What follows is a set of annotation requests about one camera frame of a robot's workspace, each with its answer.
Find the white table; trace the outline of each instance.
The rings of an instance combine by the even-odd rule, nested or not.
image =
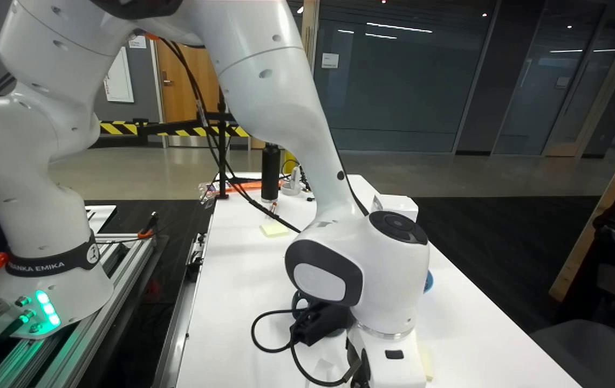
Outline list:
[[[361,177],[352,185],[365,204],[376,190]],[[276,209],[296,225],[312,219],[315,204],[283,196]],[[257,315],[290,308],[294,285],[283,252],[294,234],[265,236],[268,217],[239,196],[219,202],[210,224],[205,264],[195,290],[192,319],[177,385],[294,388],[311,385],[290,351],[261,354],[250,343]],[[435,282],[419,301],[419,340],[431,370],[430,388],[573,388],[578,385],[441,249],[431,248]],[[290,316],[261,321],[265,344],[287,340]],[[337,379],[346,369],[343,335],[301,347],[312,374]]]

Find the green light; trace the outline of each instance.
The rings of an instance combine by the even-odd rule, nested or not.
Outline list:
[[[46,290],[36,290],[35,298],[41,301],[41,303],[49,303],[49,298]]]
[[[19,315],[19,319],[25,324],[32,319],[32,309],[25,309],[23,315]]]

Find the ceiling light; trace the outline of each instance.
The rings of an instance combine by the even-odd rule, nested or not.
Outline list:
[[[561,56],[561,54],[580,54],[582,50],[548,50],[548,54],[552,56]],[[596,54],[612,54],[615,46],[606,46],[606,50],[591,50]]]
[[[394,26],[394,23],[366,21],[366,26],[374,26],[374,28],[386,28],[386,30],[405,30],[405,31],[416,31],[416,33],[433,33],[433,30],[425,30],[425,28],[411,28],[411,26]]]
[[[578,54],[582,50],[548,50],[552,56],[558,56],[558,54]]]
[[[392,33],[374,33],[374,31],[366,31],[366,36],[371,36],[371,39],[385,39],[385,40],[394,40],[397,36],[392,36]]]

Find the floor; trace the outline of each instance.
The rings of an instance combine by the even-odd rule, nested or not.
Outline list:
[[[558,319],[548,288],[598,196],[420,198],[419,224],[524,332]]]
[[[350,172],[380,192],[446,196],[599,196],[615,172],[604,160],[343,152]],[[236,169],[259,169],[259,151],[230,151]],[[52,175],[84,198],[188,199],[213,177],[208,149],[115,147],[56,160]]]

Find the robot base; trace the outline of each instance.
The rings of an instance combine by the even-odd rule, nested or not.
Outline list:
[[[359,356],[366,351],[369,388],[425,388],[416,329],[399,335],[371,332],[363,324],[350,329]]]
[[[90,272],[72,268],[41,277],[19,277],[0,272],[0,333],[14,319],[30,309],[25,321],[14,335],[46,338],[65,324],[83,321],[101,308],[112,294],[112,279],[103,267]]]

